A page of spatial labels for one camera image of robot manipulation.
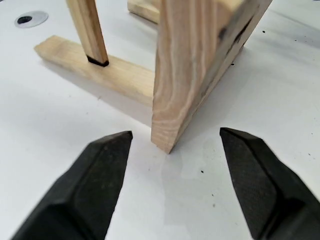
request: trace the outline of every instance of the wooden board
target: wooden board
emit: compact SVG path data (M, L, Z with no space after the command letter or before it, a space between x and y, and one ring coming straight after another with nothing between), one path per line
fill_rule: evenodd
M80 44L58 36L49 37L34 49L49 62L152 106L155 73L150 70L114 56L109 56L109 66L92 64Z
M163 0L151 140L170 153L272 0Z
M154 23L159 22L161 0L128 0L128 10Z
M76 31L88 60L100 66L109 64L95 0L66 0Z

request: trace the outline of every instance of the wooden frame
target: wooden frame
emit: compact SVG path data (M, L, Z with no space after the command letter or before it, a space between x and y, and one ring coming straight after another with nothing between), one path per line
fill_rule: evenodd
M50 62L152 106L151 140L170 153L271 1L128 0L136 14L159 19L155 73L107 55L94 0L67 0L82 46L52 36L35 50Z

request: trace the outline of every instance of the wooden stick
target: wooden stick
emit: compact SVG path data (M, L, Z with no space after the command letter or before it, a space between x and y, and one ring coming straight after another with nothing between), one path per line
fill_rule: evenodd
M109 59L95 0L66 0L66 2L89 62L107 66Z
M170 153L272 0L163 0L151 140Z
M133 100L152 106L155 73L114 56L111 64L101 67L88 62L78 43L51 36L35 48L43 59L110 88Z
M159 22L161 0L128 0L128 10L140 17Z

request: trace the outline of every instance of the light wood piece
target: light wood piece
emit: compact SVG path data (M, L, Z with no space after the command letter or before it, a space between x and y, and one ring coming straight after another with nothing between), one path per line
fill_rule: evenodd
M107 66L109 59L95 0L66 0L82 47L91 63Z
M272 0L163 0L151 140L170 153Z
M128 10L154 23L159 22L161 0L128 0Z
M102 67L88 62L82 46L62 37L51 36L35 48L37 54L54 64L152 106L155 73L114 56Z

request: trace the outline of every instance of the wooden stand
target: wooden stand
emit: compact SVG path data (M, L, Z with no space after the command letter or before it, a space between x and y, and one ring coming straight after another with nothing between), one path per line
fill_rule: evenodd
M151 140L170 153L271 1L128 0L131 11L159 19L155 74L108 57L93 0L67 0L82 47L52 36L35 50L50 62L152 106Z

